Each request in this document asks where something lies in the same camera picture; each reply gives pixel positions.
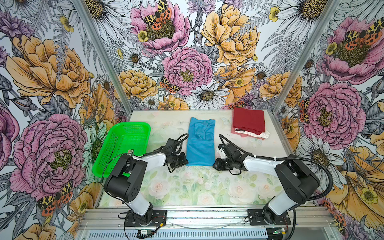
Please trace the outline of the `blue t-shirt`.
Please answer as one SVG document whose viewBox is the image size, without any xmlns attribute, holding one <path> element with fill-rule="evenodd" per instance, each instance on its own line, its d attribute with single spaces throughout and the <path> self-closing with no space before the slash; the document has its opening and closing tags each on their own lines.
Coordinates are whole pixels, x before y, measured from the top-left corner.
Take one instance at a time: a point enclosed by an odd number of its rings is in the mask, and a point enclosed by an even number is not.
<svg viewBox="0 0 384 240">
<path fill-rule="evenodd" d="M 212 166 L 215 162 L 215 120 L 191 118 L 187 142 L 190 166 Z"/>
</svg>

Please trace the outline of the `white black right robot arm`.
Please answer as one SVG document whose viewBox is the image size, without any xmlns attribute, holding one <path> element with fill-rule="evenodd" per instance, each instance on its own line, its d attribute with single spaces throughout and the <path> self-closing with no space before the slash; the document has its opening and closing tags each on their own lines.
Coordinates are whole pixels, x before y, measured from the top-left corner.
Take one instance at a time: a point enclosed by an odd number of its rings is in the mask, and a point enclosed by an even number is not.
<svg viewBox="0 0 384 240">
<path fill-rule="evenodd" d="M 246 154 L 232 144 L 220 144 L 218 150 L 220 157 L 213 164 L 218 171 L 237 170 L 237 175 L 242 172 L 261 172 L 279 179 L 283 190 L 254 217 L 262 224 L 277 224 L 286 211 L 309 201 L 320 186 L 320 180 L 305 164 L 306 159 L 300 160 L 294 155 L 272 158 Z"/>
</svg>

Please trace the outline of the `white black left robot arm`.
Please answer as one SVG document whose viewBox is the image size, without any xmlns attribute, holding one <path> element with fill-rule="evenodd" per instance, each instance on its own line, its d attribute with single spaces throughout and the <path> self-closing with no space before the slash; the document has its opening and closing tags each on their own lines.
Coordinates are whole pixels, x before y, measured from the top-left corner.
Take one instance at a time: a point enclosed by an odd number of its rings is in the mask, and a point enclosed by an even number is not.
<svg viewBox="0 0 384 240">
<path fill-rule="evenodd" d="M 153 221 L 153 205 L 140 193 L 145 173 L 159 167 L 167 167 L 173 173 L 187 165 L 189 162 L 182 148 L 188 136 L 183 134 L 176 140 L 168 139 L 165 146 L 140 157 L 132 151 L 118 155 L 119 159 L 106 177 L 103 188 L 109 196 L 130 208 L 128 217 L 133 222 L 147 226 Z"/>
</svg>

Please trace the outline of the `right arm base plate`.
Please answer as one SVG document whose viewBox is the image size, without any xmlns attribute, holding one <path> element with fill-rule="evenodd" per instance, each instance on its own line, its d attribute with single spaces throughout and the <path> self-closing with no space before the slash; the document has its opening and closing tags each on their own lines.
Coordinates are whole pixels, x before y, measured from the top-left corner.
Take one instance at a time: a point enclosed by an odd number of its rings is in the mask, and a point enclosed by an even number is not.
<svg viewBox="0 0 384 240">
<path fill-rule="evenodd" d="M 245 222 L 251 226 L 289 226 L 291 219 L 287 211 L 282 215 L 276 215 L 272 211 L 264 209 L 248 209 Z"/>
</svg>

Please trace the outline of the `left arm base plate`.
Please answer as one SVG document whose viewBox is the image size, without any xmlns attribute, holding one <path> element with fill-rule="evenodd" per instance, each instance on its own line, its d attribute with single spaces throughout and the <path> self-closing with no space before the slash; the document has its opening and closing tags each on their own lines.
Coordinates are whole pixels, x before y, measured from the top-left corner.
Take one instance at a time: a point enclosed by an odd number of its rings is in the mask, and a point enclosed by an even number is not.
<svg viewBox="0 0 384 240">
<path fill-rule="evenodd" d="M 158 227 L 166 218 L 167 210 L 149 210 L 144 216 L 129 211 L 123 217 L 125 227 Z"/>
</svg>

